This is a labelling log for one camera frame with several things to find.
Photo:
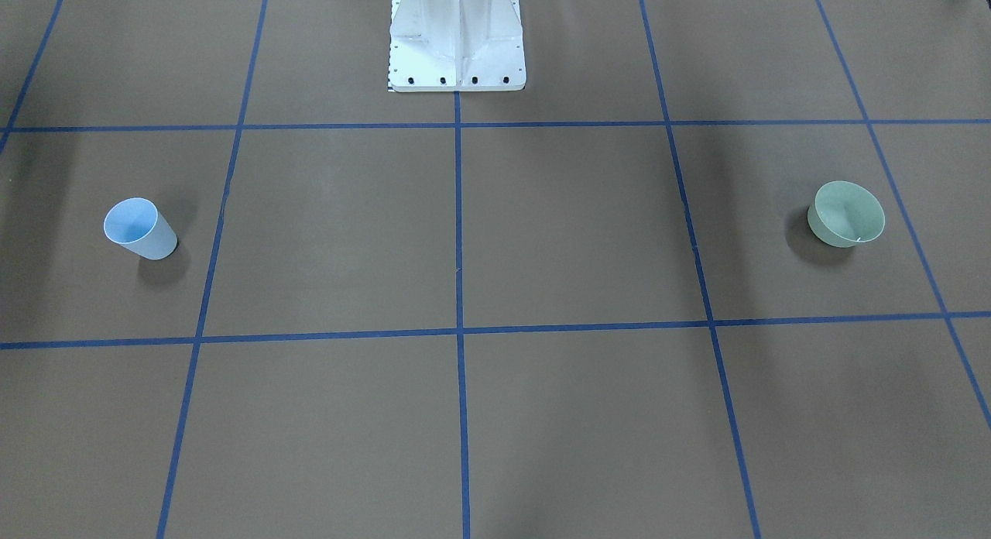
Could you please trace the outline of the light blue plastic cup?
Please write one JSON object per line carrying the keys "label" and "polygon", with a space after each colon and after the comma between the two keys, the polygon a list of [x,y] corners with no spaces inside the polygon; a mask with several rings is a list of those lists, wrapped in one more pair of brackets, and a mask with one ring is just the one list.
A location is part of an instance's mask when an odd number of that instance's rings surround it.
{"label": "light blue plastic cup", "polygon": [[176,232],[159,208],[144,197],[131,197],[114,204],[107,211],[102,228],[110,242],[151,261],[170,256],[178,246]]}

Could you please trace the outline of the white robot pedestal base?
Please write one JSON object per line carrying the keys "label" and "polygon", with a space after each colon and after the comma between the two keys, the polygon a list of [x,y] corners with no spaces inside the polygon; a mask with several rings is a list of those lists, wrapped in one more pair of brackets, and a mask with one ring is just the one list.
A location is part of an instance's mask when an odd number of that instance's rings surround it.
{"label": "white robot pedestal base", "polygon": [[390,0],[393,92],[522,91],[520,0]]}

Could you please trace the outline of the light green bowl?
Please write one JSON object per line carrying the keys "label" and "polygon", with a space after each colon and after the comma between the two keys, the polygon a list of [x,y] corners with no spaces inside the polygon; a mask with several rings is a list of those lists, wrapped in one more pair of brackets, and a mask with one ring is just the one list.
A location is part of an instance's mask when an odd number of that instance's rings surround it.
{"label": "light green bowl", "polygon": [[815,238],[836,249],[873,242],[882,235],[887,217],[880,201],[864,187],[831,181],[814,194],[807,223]]}

